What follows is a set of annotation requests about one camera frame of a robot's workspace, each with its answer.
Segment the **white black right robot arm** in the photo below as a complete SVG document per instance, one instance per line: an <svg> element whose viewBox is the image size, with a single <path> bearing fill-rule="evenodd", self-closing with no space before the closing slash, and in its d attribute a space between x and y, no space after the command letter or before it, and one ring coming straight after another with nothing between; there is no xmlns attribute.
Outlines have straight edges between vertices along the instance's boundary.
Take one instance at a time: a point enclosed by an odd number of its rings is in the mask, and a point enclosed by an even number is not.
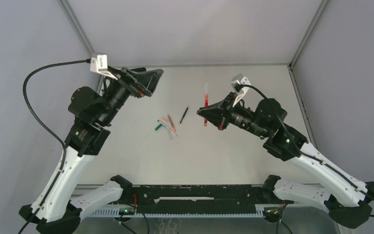
<svg viewBox="0 0 374 234"><path fill-rule="evenodd" d="M308 139L284 122L287 112L273 98L263 98L252 110L241 105L238 94L201 108L198 114L219 130L235 125L264 140L273 157L293 164L317 179L319 187L270 175L262 189L266 202L289 201L326 212L337 224L355 229L373 217L374 182L349 175L329 161Z"/></svg>

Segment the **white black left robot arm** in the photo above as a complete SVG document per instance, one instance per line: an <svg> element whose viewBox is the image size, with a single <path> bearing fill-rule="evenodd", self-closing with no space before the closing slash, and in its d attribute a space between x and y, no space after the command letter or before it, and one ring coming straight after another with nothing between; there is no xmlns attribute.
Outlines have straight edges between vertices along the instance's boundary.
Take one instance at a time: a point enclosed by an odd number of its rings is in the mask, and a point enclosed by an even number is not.
<svg viewBox="0 0 374 234"><path fill-rule="evenodd" d="M112 120L129 97L150 97L163 75L162 69L110 67L103 80L103 92L78 88L71 96L69 112L74 123L61 142L62 155L48 184L32 204L24 205L19 215L36 224L41 234L71 234L82 220L109 203L133 207L136 195L132 183L120 175L77 198L72 198L77 183L106 142Z"/></svg>

